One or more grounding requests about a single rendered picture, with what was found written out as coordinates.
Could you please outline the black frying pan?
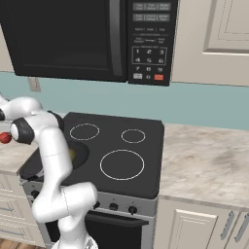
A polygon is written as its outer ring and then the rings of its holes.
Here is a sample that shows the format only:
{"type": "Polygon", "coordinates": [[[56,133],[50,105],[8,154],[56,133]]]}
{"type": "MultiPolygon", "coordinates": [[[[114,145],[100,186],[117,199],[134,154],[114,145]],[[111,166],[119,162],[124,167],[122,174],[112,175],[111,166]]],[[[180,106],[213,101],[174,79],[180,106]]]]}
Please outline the black frying pan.
{"type": "MultiPolygon", "coordinates": [[[[89,147],[81,142],[68,141],[70,158],[74,169],[81,167],[89,158],[89,147]]],[[[21,185],[34,181],[44,176],[40,150],[35,152],[27,159],[19,170],[19,183],[21,185]]]]}

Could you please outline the black hob with oven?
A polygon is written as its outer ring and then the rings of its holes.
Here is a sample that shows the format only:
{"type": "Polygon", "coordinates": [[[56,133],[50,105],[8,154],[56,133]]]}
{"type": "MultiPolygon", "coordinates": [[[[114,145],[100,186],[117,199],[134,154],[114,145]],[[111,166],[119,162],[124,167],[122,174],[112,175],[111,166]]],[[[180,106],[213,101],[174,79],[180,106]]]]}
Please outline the black hob with oven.
{"type": "Polygon", "coordinates": [[[91,182],[100,206],[91,209],[146,220],[147,226],[127,228],[86,220],[99,249],[153,249],[160,188],[164,126],[156,120],[68,113],[64,117],[68,141],[89,147],[89,158],[63,182],[71,186],[91,182]],[[110,210],[117,203],[117,211],[110,210]],[[137,212],[131,215],[129,206],[137,212]]]}

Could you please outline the black microwave oven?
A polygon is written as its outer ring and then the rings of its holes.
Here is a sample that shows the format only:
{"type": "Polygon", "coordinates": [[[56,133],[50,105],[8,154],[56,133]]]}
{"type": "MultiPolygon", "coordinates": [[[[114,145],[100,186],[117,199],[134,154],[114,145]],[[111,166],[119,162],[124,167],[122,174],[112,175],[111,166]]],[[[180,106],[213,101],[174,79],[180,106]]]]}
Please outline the black microwave oven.
{"type": "Polygon", "coordinates": [[[0,25],[18,76],[170,82],[179,0],[122,0],[122,65],[110,49],[109,0],[0,0],[0,25]]]}

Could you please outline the red vegetable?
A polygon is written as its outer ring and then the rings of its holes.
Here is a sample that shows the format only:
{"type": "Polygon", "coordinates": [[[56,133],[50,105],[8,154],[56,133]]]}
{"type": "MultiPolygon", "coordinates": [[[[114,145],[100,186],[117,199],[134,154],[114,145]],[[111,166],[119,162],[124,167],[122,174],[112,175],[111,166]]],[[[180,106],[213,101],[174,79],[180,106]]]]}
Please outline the red vegetable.
{"type": "Polygon", "coordinates": [[[0,142],[2,144],[8,144],[12,140],[12,135],[10,132],[2,132],[0,133],[0,142]]]}

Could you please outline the beige base cupboard door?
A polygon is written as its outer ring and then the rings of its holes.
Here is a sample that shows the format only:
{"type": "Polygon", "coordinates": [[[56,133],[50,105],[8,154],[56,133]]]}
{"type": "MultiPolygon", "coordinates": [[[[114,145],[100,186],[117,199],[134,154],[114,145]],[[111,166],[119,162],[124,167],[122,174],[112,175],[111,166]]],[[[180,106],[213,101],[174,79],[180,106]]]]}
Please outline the beige base cupboard door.
{"type": "Polygon", "coordinates": [[[249,212],[241,212],[225,249],[249,249],[249,212]]]}
{"type": "Polygon", "coordinates": [[[154,249],[225,249],[221,239],[231,210],[159,199],[154,249]]]}

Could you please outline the beige drawer front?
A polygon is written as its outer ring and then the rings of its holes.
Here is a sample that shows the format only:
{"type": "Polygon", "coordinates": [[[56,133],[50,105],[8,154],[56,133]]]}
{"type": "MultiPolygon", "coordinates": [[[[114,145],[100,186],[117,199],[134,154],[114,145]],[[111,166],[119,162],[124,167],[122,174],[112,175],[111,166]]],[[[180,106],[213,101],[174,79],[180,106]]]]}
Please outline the beige drawer front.
{"type": "Polygon", "coordinates": [[[14,223],[12,221],[0,219],[0,230],[13,231],[17,233],[17,235],[12,235],[0,232],[1,238],[45,247],[45,242],[37,226],[14,223]]]}
{"type": "Polygon", "coordinates": [[[0,217],[35,225],[31,207],[25,197],[0,195],[0,207],[13,209],[12,212],[0,210],[0,217]]]}
{"type": "Polygon", "coordinates": [[[23,187],[19,184],[19,178],[5,174],[0,174],[0,194],[26,197],[23,187]]]}

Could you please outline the beige wall socket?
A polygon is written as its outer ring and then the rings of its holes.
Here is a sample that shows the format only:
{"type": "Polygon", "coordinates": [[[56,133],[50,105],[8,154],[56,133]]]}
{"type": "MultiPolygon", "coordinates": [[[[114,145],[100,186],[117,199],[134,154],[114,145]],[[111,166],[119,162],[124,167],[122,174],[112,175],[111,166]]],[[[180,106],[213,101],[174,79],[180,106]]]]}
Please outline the beige wall socket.
{"type": "Polygon", "coordinates": [[[37,77],[28,77],[27,81],[31,91],[41,91],[39,79],[37,77]]]}

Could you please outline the beige wall cupboard door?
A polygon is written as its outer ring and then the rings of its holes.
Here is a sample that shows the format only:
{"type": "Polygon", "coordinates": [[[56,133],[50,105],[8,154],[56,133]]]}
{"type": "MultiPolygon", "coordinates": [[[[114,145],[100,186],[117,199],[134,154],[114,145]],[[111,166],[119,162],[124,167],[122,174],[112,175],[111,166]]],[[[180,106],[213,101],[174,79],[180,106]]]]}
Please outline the beige wall cupboard door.
{"type": "Polygon", "coordinates": [[[249,0],[180,0],[171,80],[249,87],[249,0]]]}

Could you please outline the beige wall cupboard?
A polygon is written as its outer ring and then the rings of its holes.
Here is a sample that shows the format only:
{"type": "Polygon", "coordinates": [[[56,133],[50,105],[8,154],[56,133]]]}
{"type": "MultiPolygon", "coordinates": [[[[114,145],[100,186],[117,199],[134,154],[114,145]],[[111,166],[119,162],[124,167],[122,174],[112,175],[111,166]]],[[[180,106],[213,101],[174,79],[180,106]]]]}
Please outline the beige wall cupboard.
{"type": "Polygon", "coordinates": [[[13,72],[14,67],[11,62],[7,44],[0,25],[0,72],[13,72]]]}

